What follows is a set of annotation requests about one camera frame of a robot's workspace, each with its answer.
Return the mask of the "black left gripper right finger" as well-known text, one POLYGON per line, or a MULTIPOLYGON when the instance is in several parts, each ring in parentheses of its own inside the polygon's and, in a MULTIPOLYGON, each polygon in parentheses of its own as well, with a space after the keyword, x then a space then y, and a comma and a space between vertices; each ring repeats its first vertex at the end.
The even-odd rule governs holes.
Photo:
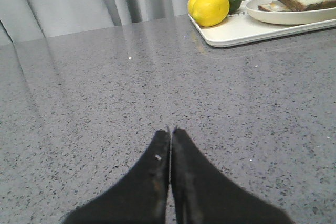
POLYGON ((178 223, 291 223, 279 208, 224 176, 184 129, 172 138, 171 185, 178 223))

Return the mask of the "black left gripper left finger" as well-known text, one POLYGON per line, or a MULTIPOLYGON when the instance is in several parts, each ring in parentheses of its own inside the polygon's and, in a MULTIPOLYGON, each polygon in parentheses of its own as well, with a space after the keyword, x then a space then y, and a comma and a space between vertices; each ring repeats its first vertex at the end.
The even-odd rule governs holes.
POLYGON ((170 134, 158 130, 120 181, 71 212, 64 223, 165 223, 169 165, 170 134))

